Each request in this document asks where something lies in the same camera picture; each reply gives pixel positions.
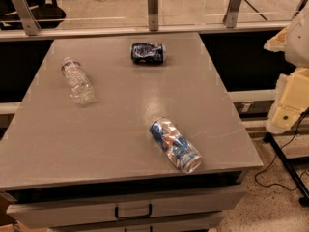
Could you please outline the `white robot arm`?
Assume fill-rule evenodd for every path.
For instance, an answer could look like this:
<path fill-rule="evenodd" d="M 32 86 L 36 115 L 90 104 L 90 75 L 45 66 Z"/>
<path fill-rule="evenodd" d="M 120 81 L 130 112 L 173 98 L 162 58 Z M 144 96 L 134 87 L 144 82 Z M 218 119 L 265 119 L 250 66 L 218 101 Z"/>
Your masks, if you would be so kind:
<path fill-rule="evenodd" d="M 267 131 L 281 134 L 309 108 L 309 9 L 302 9 L 289 26 L 267 40 L 264 49 L 282 51 L 285 60 L 295 66 L 289 75 L 279 75 L 268 113 Z"/>

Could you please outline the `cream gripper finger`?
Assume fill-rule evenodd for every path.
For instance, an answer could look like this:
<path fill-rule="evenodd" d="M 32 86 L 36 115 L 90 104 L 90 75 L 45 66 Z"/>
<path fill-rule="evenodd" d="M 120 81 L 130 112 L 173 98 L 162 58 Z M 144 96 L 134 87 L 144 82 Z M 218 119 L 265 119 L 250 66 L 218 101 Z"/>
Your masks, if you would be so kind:
<path fill-rule="evenodd" d="M 280 74 L 275 93 L 266 129 L 281 134 L 288 131 L 309 108 L 309 69 L 296 68 L 290 75 Z"/>

